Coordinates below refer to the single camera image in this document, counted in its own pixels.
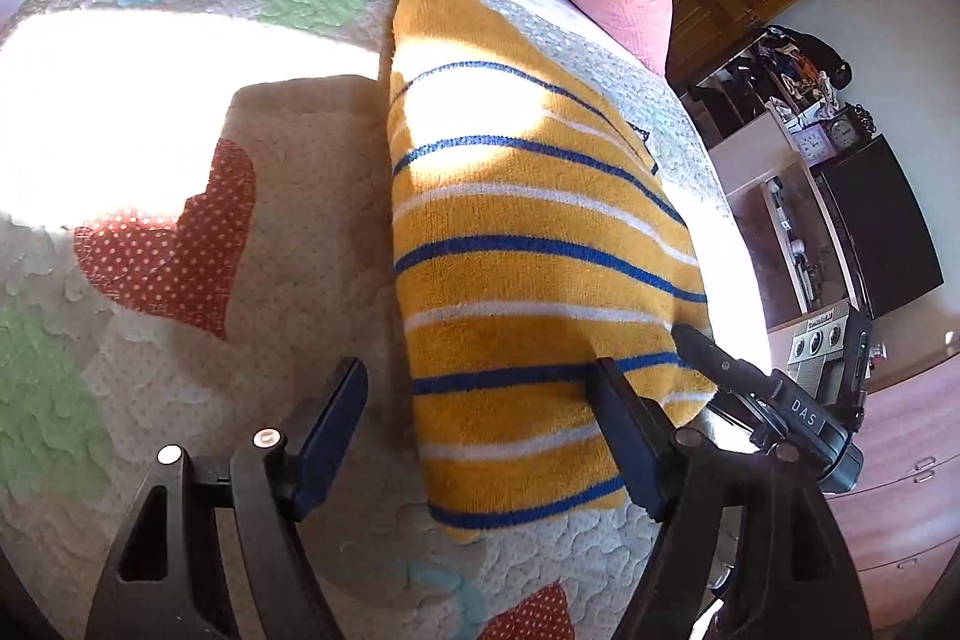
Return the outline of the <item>wooden drawer cabinet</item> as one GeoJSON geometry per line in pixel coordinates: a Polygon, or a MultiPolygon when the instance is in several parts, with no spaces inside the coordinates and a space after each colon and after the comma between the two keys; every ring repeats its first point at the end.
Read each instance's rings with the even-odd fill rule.
{"type": "Polygon", "coordinates": [[[856,487],[830,498],[874,629],[910,620],[958,546],[958,359],[867,395],[856,487]]]}

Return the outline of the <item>patchwork heart quilt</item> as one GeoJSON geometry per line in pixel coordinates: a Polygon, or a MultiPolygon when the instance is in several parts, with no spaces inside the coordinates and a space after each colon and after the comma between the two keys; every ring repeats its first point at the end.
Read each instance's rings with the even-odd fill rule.
{"type": "MultiPolygon", "coordinates": [[[[636,507],[457,541],[428,512],[392,280],[397,0],[5,0],[2,549],[86,629],[156,453],[228,452],[368,365],[304,541],[352,638],[473,638],[537,591],[605,638],[656,530],[636,507]]],[[[758,284],[672,89],[566,0],[482,0],[638,127],[727,351],[770,362],[758,284]]]]}

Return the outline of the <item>cluttered white shelf unit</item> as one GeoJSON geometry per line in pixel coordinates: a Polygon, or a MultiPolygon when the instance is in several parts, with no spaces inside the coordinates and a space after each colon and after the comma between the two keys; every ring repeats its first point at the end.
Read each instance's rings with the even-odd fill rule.
{"type": "MultiPolygon", "coordinates": [[[[768,25],[713,73],[677,92],[747,242],[776,365],[786,365],[794,325],[832,305],[857,308],[838,230],[815,183],[820,164],[809,166],[793,140],[796,131],[822,124],[836,159],[880,135],[871,114],[841,94],[852,79],[850,62],[827,42],[768,25]]],[[[875,388],[957,357],[957,331],[908,312],[919,299],[877,320],[857,308],[872,323],[875,388]]]]}

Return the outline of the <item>small desk clock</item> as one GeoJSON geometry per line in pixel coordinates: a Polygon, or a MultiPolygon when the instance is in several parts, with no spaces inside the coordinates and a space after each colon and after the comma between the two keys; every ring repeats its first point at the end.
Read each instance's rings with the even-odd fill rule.
{"type": "Polygon", "coordinates": [[[822,124],[813,124],[796,131],[793,133],[793,140],[800,156],[809,166],[818,166],[836,156],[832,138],[822,124]]]}

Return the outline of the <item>black television screen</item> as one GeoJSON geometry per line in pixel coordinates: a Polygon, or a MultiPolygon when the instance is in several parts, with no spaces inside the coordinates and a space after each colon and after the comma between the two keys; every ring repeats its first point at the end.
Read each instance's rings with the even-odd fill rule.
{"type": "Polygon", "coordinates": [[[923,211],[884,135],[814,170],[851,269],[857,308],[871,320],[944,282],[923,211]]]}

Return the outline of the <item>yellow striped knit sweater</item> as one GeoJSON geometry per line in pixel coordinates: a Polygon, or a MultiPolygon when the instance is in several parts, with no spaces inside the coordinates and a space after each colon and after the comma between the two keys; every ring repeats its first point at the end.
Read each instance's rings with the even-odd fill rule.
{"type": "Polygon", "coordinates": [[[715,385],[690,230],[620,112],[480,0],[398,0],[395,289],[428,509],[457,536],[612,509],[625,484],[586,398],[607,357],[675,424],[715,385]]]}

